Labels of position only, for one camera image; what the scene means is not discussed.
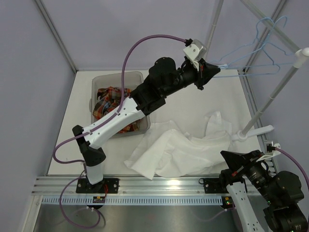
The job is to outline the light blue wire hanger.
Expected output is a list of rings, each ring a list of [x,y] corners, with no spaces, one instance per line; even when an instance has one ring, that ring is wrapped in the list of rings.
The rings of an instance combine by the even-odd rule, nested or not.
[[[236,69],[240,67],[241,62],[245,60],[248,61],[251,56],[263,53],[269,60],[267,66],[276,66],[280,69],[280,64],[274,61],[271,55],[267,52],[267,48],[272,47],[276,50],[279,50],[285,56],[294,55],[294,52],[288,53],[286,50],[277,46],[269,40],[271,35],[275,33],[275,27],[279,24],[282,24],[282,27],[284,28],[287,21],[288,17],[285,15],[281,16],[275,21],[270,17],[264,17],[260,19],[255,25],[255,37],[252,42],[243,44],[234,50],[230,50],[228,53],[224,54],[220,58],[212,60],[211,63],[215,63],[222,69]],[[273,24],[270,27],[269,32],[266,33],[266,38],[264,39],[262,39],[262,34],[260,33],[262,23]]]

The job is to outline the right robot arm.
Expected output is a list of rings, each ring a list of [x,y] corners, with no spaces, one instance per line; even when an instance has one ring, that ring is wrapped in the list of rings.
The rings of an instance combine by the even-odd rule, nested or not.
[[[244,178],[248,178],[266,200],[263,210],[268,227],[273,232],[307,232],[309,221],[298,202],[304,198],[299,177],[289,171],[271,176],[264,160],[266,155],[255,150],[247,154],[221,151],[228,165],[219,175],[219,188],[231,195],[245,232],[262,232],[263,228],[248,200]]]

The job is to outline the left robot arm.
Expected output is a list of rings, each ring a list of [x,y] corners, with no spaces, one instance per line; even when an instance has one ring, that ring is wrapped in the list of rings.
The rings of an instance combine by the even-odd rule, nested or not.
[[[106,159],[102,145],[125,126],[154,112],[166,101],[166,97],[194,84],[203,90],[221,69],[204,59],[195,67],[189,59],[177,68],[168,57],[158,59],[149,69],[146,79],[138,85],[122,103],[106,116],[88,127],[76,125],[72,132],[86,167],[86,187],[94,193],[104,186],[101,164]]]

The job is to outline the red plaid shirt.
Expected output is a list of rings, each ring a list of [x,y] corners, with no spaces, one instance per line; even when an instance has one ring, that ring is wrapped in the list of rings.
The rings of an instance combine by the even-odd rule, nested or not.
[[[97,91],[97,103],[94,106],[94,110],[92,112],[92,116],[95,121],[101,119],[116,107],[119,106],[121,101],[121,88],[119,87],[108,87],[108,88],[100,88]],[[136,132],[140,130],[140,119],[125,126],[121,129],[118,134],[128,133],[128,132]]]

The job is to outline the white shirt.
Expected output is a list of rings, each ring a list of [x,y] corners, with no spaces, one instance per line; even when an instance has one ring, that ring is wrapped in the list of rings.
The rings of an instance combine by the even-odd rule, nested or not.
[[[205,119],[203,138],[182,133],[172,120],[152,124],[125,166],[148,179],[210,173],[224,162],[220,152],[231,145],[232,124],[219,111]]]

